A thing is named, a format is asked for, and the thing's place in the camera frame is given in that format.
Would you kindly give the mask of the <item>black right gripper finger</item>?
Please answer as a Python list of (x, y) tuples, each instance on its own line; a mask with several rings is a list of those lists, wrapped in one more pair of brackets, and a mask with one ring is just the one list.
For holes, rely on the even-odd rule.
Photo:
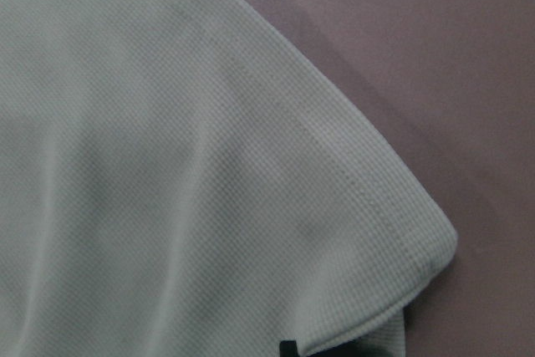
[(282, 340), (279, 343), (279, 356), (280, 357), (298, 357), (297, 341), (294, 339)]

